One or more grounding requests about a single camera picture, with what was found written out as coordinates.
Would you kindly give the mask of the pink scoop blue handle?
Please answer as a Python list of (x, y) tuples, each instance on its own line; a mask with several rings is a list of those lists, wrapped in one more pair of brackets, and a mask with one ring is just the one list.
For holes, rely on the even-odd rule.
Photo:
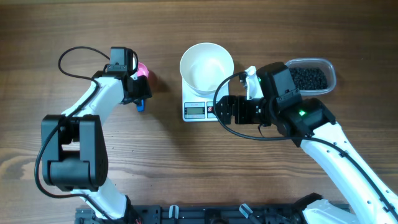
[[(137, 76), (138, 77), (145, 76), (146, 78), (149, 77), (149, 70), (141, 62), (138, 63)], [(143, 112), (145, 110), (145, 100), (141, 100), (141, 102), (138, 105), (136, 105), (136, 109), (138, 112)]]

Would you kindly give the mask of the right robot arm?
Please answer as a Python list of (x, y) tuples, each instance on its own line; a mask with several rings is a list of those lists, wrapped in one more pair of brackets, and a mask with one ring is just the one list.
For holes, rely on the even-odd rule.
[(304, 100), (288, 66), (282, 62), (265, 65), (251, 75), (236, 74), (243, 83), (254, 78), (261, 98), (227, 95), (213, 99), (213, 112), (222, 127), (231, 117), (237, 124), (275, 125), (278, 141), (291, 140), (327, 173), (343, 194), (352, 212), (333, 206), (318, 194), (296, 204), (304, 223), (397, 223), (397, 195), (375, 174), (348, 141), (331, 111), (317, 98)]

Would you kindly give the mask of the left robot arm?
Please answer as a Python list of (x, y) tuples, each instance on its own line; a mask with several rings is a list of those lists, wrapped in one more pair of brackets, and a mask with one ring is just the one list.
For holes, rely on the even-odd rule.
[(127, 47), (112, 47), (107, 59), (71, 108), (43, 118), (35, 184), (51, 198), (80, 197), (103, 223), (142, 223), (129, 197), (108, 177), (103, 124), (117, 105), (134, 103), (144, 111), (152, 96), (149, 72)]

